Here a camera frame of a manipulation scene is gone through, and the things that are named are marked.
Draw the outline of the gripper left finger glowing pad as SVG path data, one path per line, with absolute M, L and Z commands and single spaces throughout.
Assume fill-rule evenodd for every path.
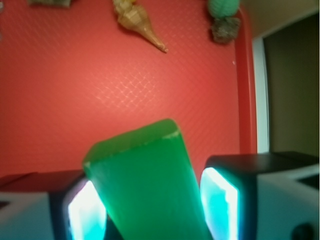
M 0 178 L 2 240 L 116 240 L 118 230 L 82 170 Z

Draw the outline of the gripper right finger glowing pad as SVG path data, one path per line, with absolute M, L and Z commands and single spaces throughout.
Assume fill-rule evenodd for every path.
M 201 174 L 215 240 L 317 240 L 320 160 L 294 152 L 210 156 Z

